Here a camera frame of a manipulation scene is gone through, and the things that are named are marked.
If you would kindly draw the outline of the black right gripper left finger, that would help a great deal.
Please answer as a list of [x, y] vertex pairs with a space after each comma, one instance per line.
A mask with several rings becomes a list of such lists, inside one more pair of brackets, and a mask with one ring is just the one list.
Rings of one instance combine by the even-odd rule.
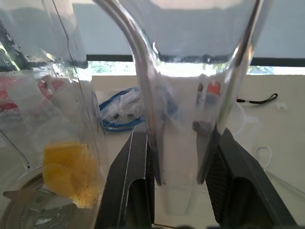
[[154, 173], [145, 127], [135, 127], [112, 163], [96, 229], [150, 229], [154, 223]]

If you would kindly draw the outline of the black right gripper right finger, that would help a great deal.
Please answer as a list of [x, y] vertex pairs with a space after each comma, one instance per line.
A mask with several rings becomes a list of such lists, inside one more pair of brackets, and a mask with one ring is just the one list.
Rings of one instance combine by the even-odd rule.
[[290, 229], [298, 225], [258, 161], [226, 129], [206, 176], [222, 229]]

